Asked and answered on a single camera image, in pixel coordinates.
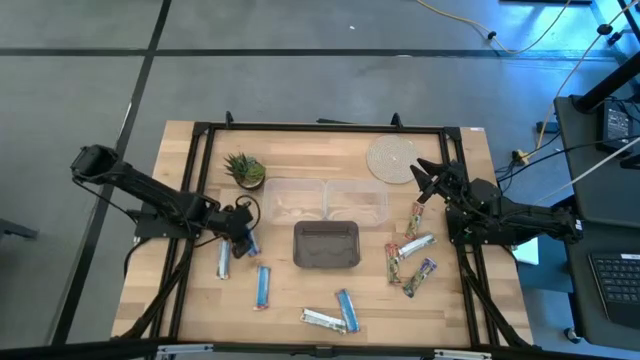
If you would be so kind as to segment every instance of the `round woven coaster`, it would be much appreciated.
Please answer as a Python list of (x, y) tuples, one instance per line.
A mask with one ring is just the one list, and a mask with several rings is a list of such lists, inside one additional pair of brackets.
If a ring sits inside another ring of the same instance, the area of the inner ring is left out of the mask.
[(374, 140), (367, 151), (367, 165), (378, 179), (390, 184), (404, 184), (413, 180), (409, 165), (418, 166), (420, 157), (415, 145), (396, 135)]

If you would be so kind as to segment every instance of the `blue snack wrapper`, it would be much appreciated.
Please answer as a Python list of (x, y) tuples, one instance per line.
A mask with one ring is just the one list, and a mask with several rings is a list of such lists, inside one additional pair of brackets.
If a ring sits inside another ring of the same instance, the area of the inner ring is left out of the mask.
[(256, 255), (260, 254), (260, 247), (258, 246), (258, 242), (256, 241), (256, 237), (253, 234), (253, 230), (249, 231), (249, 233), (247, 233), (247, 238), (249, 239), (249, 242), (251, 243), (251, 247), (249, 248), (249, 251), (247, 252), (247, 255), (254, 257)]
[(258, 266), (258, 293), (256, 295), (256, 306), (253, 310), (263, 310), (269, 307), (269, 275), (271, 268)]
[(336, 293), (338, 302), (340, 302), (340, 310), (342, 311), (342, 317), (347, 323), (347, 332), (354, 333), (360, 331), (360, 325), (358, 325), (358, 319), (356, 318), (356, 312), (353, 309), (351, 303), (351, 297), (347, 292), (347, 289), (342, 289)]

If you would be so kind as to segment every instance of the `plastic storage bin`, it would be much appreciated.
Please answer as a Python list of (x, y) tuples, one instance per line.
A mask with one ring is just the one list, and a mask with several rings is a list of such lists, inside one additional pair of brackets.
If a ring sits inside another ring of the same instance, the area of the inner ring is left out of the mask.
[(327, 220), (378, 226), (389, 217), (387, 185), (378, 180), (329, 180), (324, 209)]
[(269, 179), (264, 185), (264, 216), (275, 225), (324, 219), (324, 182), (319, 179)]

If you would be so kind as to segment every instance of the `wooden tabletop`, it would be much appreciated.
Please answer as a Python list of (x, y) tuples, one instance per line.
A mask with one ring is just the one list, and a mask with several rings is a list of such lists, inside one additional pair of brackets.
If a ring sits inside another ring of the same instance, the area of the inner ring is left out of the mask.
[[(176, 189), (180, 187), (193, 122), (168, 121), (158, 152), (153, 177)], [(268, 178), (374, 179), (365, 154), (381, 134), (337, 132), (233, 131), (215, 133), (206, 195), (223, 205), (232, 204), (244, 191), (225, 175), (228, 153), (244, 152), (267, 167)], [(402, 134), (413, 141), (423, 158), (441, 162), (436, 135)], [(495, 181), (484, 130), (463, 128), (462, 139), (471, 179)], [(195, 189), (202, 159), (204, 137), (196, 157), (191, 189)], [(216, 278), (218, 243), (196, 249), (182, 310), (179, 339), (287, 344), (451, 346), (469, 345), (460, 273), (455, 249), (447, 241), (444, 203), (437, 196), (426, 204), (420, 233), (432, 232), (438, 243), (420, 250), (400, 264), (404, 281), (412, 276), (424, 257), (438, 269), (408, 298), (399, 286), (387, 284), (384, 244), (405, 244), (404, 233), (411, 204), (418, 197), (415, 182), (388, 185), (389, 219), (375, 228), (360, 229), (360, 264), (339, 270), (302, 269), (293, 263), (293, 227), (260, 222), (255, 234), (262, 254), (232, 259), (230, 279)], [(253, 193), (261, 201), (262, 190)], [(167, 239), (154, 239), (133, 255), (113, 326), (119, 335), (155, 296), (167, 250)], [(531, 342), (518, 274), (513, 259), (502, 248), (484, 246), (491, 295), (520, 336)], [(271, 267), (269, 308), (254, 311), (256, 266)], [(356, 334), (340, 335), (300, 321), (303, 308), (340, 318), (334, 292), (346, 288), (361, 326)], [(171, 298), (163, 317), (166, 334)], [(476, 299), (481, 340), (487, 342), (482, 307)]]

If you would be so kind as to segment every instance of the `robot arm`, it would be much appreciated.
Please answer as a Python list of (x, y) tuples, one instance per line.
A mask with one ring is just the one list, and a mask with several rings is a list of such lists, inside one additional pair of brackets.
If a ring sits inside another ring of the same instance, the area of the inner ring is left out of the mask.
[(176, 191), (120, 160), (113, 149), (101, 145), (84, 147), (71, 165), (73, 180), (78, 183), (110, 184), (142, 200), (155, 209), (154, 214), (136, 213), (135, 217), (160, 218), (167, 226), (186, 230), (195, 238), (202, 230), (211, 230), (232, 242), (236, 258), (250, 248), (247, 224), (253, 220), (249, 204), (235, 208), (206, 196)]
[(454, 244), (519, 245), (546, 233), (575, 243), (582, 238), (580, 221), (569, 209), (518, 204), (492, 183), (467, 181), (464, 165), (434, 164), (418, 159), (425, 170), (411, 166), (424, 203), (434, 194), (447, 204), (447, 223)]

